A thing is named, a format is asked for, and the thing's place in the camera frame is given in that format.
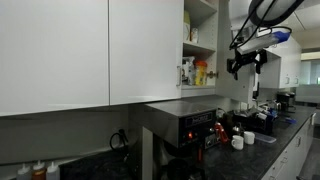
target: kitchen counter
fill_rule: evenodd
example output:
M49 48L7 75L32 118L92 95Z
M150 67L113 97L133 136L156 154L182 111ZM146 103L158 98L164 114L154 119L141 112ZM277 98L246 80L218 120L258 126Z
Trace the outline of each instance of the kitchen counter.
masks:
M208 179L258 180L261 179L281 152L294 138L315 108L296 106L296 112L290 117L296 124L282 122L279 118L274 123L272 137L277 141L268 144L255 140L254 145L244 145L243 150L234 150L231 145L219 145L204 154L204 168Z
M296 113L289 115L296 124L274 123L273 134L277 141L268 144L256 140L254 145L244 145L241 151L230 144L218 145L204 153L204 169L209 180L258 180L261 179L281 152L294 138L315 108L296 106ZM123 162L123 154L107 152L79 161L61 165L61 179L132 179L130 170Z

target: mug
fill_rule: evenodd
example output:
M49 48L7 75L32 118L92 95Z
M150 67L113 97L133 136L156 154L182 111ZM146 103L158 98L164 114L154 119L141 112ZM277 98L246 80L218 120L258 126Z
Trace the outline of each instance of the mug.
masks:
M236 150L242 150L243 149L243 137L234 135L232 136L231 145Z
M244 132L244 142L246 144L253 144L254 143L255 134L249 131Z

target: coffee machine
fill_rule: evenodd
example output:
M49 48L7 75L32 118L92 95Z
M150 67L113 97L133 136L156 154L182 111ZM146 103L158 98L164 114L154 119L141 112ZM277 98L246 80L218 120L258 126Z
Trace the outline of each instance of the coffee machine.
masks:
M278 92L277 93L277 102L281 104L281 111L282 112L293 112L289 111L289 108L294 107L294 99L296 94L294 92Z
M204 179L216 108L181 100L129 106L128 164L138 179Z

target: condiment bottle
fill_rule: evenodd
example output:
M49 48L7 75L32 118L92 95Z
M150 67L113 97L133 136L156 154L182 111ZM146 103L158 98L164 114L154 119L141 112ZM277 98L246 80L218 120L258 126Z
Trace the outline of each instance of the condiment bottle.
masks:
M47 169L47 180L60 180L60 169L59 166L54 165L54 162L51 163L51 166Z
M31 180L31 171L30 167L26 167L25 164L22 165L22 168L17 172L17 180Z
M32 180L46 180L46 171L44 163L38 161L38 164L33 166Z

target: open shelf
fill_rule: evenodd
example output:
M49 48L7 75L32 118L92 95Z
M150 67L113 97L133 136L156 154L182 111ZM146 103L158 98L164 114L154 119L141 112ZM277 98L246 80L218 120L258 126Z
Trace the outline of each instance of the open shelf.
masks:
M183 54L212 54L215 49L209 46L193 43L190 41L183 42Z
M198 27L217 9L205 0L185 0L184 9L189 12L191 27Z

